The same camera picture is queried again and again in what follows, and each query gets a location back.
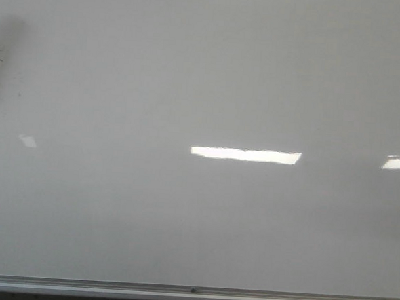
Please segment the white whiteboard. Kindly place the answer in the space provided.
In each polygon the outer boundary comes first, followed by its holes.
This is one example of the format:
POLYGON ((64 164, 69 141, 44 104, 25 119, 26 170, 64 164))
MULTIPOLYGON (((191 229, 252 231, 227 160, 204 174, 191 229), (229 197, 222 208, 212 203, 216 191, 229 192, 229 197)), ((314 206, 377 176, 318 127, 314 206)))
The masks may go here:
POLYGON ((400 298, 400 0, 0 0, 0 274, 400 298))

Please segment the aluminium whiteboard tray rail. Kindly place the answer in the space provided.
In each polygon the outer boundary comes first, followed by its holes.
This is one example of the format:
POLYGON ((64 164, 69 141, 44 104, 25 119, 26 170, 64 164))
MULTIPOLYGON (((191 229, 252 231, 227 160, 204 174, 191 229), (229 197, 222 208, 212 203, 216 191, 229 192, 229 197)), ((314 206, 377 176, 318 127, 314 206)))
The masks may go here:
POLYGON ((312 293, 284 293, 168 284, 102 282, 0 275, 0 291, 123 300, 400 300, 312 293))

